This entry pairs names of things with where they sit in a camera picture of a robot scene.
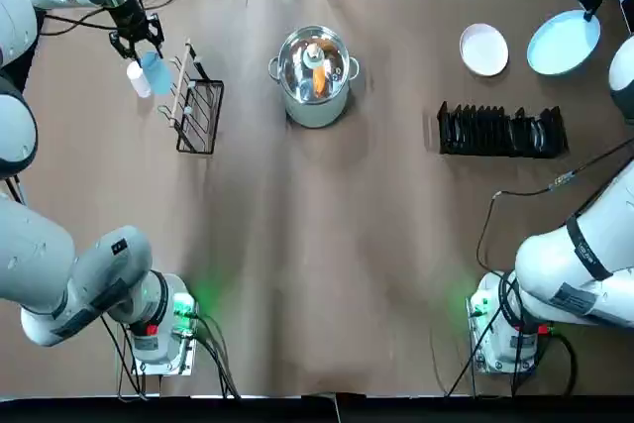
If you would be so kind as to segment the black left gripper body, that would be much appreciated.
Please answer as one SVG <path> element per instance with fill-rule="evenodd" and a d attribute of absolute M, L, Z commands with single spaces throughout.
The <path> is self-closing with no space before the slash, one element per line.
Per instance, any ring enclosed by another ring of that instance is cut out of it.
<path fill-rule="evenodd" d="M 148 32 L 148 18 L 139 0 L 126 0 L 117 7 L 107 7 L 118 34 L 127 40 L 143 40 Z"/>

